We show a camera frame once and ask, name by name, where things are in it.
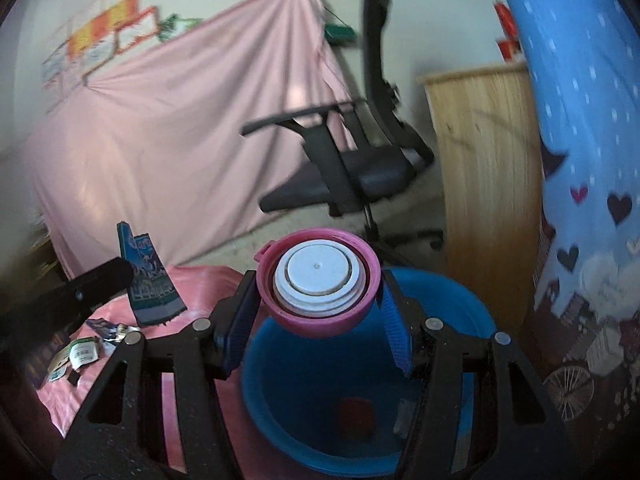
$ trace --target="pink heart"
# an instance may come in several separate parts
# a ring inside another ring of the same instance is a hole
[[[582,201],[587,198],[589,194],[589,188],[586,186],[580,186],[580,189],[571,188],[571,196],[574,197],[574,201],[577,204],[581,204]]]

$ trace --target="white heart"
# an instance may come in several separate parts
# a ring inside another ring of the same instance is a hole
[[[640,258],[618,269],[613,254],[595,254],[580,270],[580,288],[598,322],[631,319],[640,306]]]
[[[629,254],[636,256],[640,253],[640,238],[635,241],[629,238],[629,240],[626,241],[626,248],[629,251]]]

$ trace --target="chair seat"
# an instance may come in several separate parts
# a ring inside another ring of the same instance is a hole
[[[403,192],[426,168],[421,159],[410,162],[409,159],[415,157],[406,156],[398,146],[353,150],[341,155],[351,178],[360,184],[367,203]],[[331,202],[331,194],[318,167],[309,161],[286,183],[262,197],[260,209],[268,213]]]

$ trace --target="chair wheel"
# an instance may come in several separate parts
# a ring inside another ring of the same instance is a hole
[[[444,245],[444,241],[432,240],[431,242],[429,242],[429,245],[431,246],[431,249],[433,249],[434,251],[441,251]]]

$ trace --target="white lid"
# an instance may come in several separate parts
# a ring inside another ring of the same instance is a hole
[[[274,292],[287,310],[305,317],[335,316],[351,308],[366,286],[360,259],[332,240],[309,240],[289,249],[274,274]]]

